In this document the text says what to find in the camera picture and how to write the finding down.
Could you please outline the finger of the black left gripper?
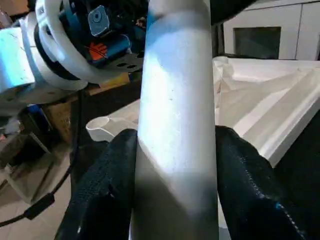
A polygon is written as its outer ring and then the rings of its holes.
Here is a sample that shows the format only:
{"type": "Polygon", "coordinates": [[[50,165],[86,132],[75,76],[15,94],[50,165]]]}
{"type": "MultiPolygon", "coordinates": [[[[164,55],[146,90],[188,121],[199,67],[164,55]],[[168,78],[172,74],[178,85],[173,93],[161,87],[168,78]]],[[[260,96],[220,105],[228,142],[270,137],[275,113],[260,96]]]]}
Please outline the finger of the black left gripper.
{"type": "Polygon", "coordinates": [[[211,0],[211,25],[232,19],[252,4],[253,0],[211,0]]]}

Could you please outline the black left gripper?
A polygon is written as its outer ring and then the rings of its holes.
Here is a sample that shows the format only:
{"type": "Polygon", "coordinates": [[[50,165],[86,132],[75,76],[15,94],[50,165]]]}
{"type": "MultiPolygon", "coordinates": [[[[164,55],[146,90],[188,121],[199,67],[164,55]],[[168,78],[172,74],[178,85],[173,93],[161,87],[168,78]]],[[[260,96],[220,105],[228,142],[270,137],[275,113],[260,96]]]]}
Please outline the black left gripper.
{"type": "Polygon", "coordinates": [[[142,68],[147,31],[145,0],[63,0],[59,20],[89,65],[112,72],[142,68]]]}

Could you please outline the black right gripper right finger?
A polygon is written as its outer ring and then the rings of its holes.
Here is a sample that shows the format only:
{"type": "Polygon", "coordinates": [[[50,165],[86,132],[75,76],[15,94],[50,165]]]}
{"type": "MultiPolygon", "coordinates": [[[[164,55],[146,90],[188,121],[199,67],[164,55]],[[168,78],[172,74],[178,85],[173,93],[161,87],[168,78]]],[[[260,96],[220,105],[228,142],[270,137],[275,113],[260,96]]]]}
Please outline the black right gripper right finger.
{"type": "Polygon", "coordinates": [[[306,240],[299,208],[270,163],[232,128],[216,126],[217,191],[233,240],[306,240]]]}

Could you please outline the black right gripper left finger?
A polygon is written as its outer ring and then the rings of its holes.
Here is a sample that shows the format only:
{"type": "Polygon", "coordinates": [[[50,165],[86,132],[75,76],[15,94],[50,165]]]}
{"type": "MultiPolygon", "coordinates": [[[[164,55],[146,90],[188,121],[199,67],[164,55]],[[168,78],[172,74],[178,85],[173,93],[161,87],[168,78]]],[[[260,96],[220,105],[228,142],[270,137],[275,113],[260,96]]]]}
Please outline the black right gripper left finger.
{"type": "Polygon", "coordinates": [[[134,205],[137,132],[121,131],[82,176],[58,240],[127,240],[134,205]]]}

